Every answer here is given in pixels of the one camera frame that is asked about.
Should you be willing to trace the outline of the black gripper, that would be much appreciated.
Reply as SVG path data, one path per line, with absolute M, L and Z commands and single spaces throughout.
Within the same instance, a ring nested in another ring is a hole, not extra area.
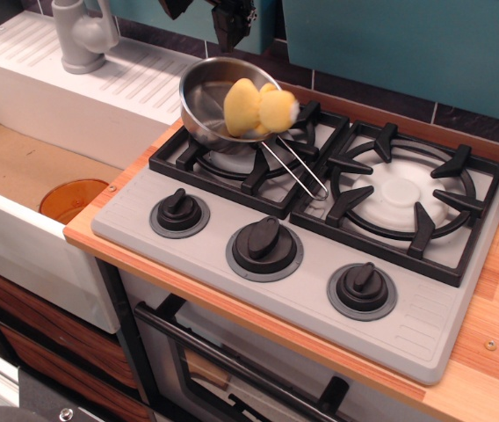
M 213 27 L 221 51 L 233 51 L 250 35 L 256 7 L 252 0 L 206 0 L 213 6 Z M 192 0 L 159 0 L 165 14 L 177 19 L 192 4 Z

